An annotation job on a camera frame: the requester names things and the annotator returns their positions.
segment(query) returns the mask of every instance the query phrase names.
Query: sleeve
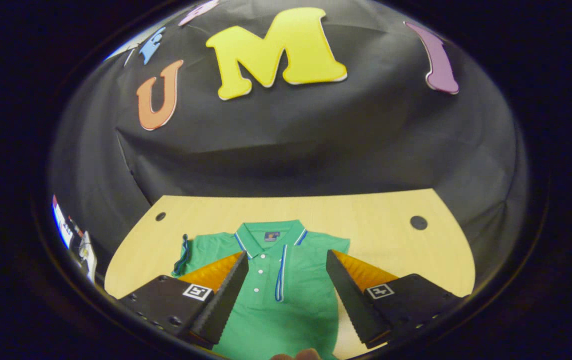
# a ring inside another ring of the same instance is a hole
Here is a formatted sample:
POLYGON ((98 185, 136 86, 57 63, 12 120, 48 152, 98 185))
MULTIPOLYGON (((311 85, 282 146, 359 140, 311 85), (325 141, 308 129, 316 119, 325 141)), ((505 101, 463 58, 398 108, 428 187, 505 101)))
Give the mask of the sleeve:
POLYGON ((336 237, 333 235, 322 234, 322 233, 315 233, 311 236, 311 239, 308 239, 308 235, 304 239, 304 241, 308 240, 309 244, 315 246, 316 248, 320 248, 324 251, 329 249, 339 251, 340 253, 347 254, 348 249, 350 248, 350 239, 345 239, 343 237, 336 237))
POLYGON ((230 246, 231 234, 197 235, 193 240, 185 240, 181 244, 181 257, 174 264, 171 275, 175 278, 200 269, 235 251, 230 246))

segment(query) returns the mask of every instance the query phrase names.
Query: shirt label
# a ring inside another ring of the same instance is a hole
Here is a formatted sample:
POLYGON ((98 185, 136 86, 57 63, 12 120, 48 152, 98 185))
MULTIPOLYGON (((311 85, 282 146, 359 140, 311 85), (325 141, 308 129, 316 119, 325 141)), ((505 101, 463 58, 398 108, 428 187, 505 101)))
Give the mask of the shirt label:
POLYGON ((263 241, 265 242, 276 241, 279 234, 281 234, 279 231, 266 232, 266 235, 263 236, 263 241))

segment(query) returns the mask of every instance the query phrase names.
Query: orange letter u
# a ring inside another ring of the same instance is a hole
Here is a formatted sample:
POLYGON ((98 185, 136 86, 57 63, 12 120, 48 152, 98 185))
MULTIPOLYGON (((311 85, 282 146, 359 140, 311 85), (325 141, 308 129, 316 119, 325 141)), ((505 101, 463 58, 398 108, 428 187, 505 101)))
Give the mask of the orange letter u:
POLYGON ((152 89, 156 77, 146 80, 137 89, 139 105, 139 123, 146 130, 155 130, 165 125, 170 120, 177 107, 177 73, 183 65, 183 60, 168 65, 161 72, 164 78, 164 104, 158 111, 152 108, 152 89))

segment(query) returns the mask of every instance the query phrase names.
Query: green polo shirt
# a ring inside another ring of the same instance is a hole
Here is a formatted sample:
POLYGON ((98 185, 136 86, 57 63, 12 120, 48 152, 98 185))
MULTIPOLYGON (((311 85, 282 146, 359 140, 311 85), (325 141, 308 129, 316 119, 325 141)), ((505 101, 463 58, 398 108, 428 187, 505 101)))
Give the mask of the green polo shirt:
POLYGON ((338 308, 325 262, 329 249, 347 253, 349 243, 309 232, 298 220, 243 223, 235 234, 188 241, 188 257, 175 275, 246 250, 248 274, 213 351, 232 360, 269 360, 312 347, 333 360, 338 308))

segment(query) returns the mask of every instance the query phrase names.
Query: black cloth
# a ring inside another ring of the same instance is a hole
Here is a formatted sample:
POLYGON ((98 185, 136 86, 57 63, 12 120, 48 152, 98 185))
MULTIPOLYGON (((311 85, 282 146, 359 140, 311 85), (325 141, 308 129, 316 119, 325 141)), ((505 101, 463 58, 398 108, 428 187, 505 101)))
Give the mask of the black cloth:
POLYGON ((482 282, 515 245, 528 203, 528 156, 500 89, 461 48, 444 39, 457 95, 431 89, 430 63, 412 21, 367 0, 229 0, 163 32, 148 64, 143 44, 99 64, 62 114, 50 183, 94 238, 98 272, 164 195, 278 197, 367 194, 433 188, 466 235, 482 282), (246 96, 217 96, 217 58, 206 40, 241 26, 264 37, 282 10, 319 7, 341 82, 274 85, 252 81, 246 96), (178 103, 168 123, 144 130, 137 88, 182 59, 178 103))

